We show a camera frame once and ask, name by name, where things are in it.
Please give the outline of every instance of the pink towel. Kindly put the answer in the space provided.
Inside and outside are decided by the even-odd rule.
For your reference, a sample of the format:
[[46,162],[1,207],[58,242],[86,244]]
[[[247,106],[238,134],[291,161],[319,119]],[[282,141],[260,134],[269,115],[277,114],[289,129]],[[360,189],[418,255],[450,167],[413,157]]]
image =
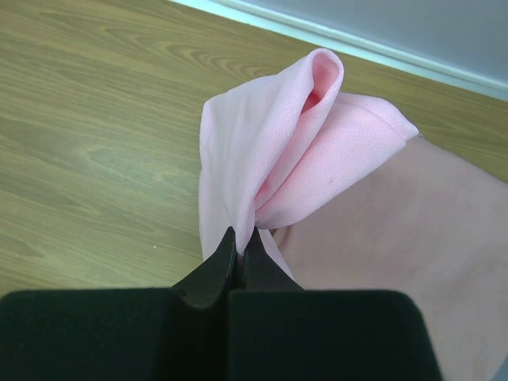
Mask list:
[[257,226],[268,254],[291,275],[269,229],[303,220],[418,134],[389,102],[341,93],[343,78],[337,56],[317,49],[206,102],[199,181],[205,259],[229,226],[239,252]]

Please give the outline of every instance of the folded fabric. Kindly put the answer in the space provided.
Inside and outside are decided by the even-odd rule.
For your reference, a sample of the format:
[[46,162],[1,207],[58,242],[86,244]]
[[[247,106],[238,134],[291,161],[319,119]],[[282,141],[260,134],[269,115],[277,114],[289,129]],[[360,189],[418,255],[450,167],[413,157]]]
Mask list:
[[267,253],[291,275],[269,229],[301,221],[418,134],[389,102],[339,92],[343,78],[337,56],[317,49],[206,102],[199,180],[205,259],[229,226],[240,253],[257,226]]
[[421,309],[447,380],[508,353],[508,186],[422,137],[273,236],[307,289],[389,289]]

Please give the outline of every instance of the wooden table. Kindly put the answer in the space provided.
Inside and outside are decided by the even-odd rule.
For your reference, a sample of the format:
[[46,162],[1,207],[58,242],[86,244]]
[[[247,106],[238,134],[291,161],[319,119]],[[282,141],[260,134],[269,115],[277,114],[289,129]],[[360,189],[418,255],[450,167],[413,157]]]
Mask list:
[[[198,266],[202,104],[314,48],[163,0],[0,2],[0,295]],[[341,58],[345,91],[508,180],[505,102]]]

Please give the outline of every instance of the wooden floor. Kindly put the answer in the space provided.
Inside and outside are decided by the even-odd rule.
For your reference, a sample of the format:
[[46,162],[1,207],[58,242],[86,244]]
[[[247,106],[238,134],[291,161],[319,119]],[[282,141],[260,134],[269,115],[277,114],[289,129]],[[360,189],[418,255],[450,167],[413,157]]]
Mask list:
[[[198,266],[202,104],[313,48],[162,0],[0,2],[0,295]],[[505,102],[341,58],[344,90],[508,180]]]

